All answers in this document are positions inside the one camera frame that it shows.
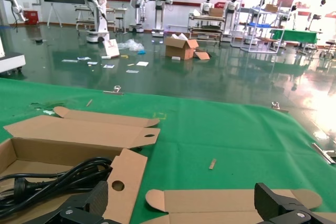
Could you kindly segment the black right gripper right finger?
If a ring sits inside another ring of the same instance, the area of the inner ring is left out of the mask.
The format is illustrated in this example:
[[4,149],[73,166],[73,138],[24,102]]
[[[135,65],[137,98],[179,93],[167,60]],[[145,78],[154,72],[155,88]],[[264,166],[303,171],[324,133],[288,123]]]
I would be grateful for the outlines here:
[[333,223],[313,213],[298,200],[274,193],[264,183],[255,184],[254,206],[262,223]]

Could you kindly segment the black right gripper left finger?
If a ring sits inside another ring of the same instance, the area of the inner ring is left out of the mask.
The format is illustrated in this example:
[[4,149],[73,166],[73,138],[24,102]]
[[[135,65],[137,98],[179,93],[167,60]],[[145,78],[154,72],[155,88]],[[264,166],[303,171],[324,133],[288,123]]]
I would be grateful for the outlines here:
[[102,216],[108,204],[108,183],[100,181],[90,192],[70,196],[56,210],[28,223],[110,223]]

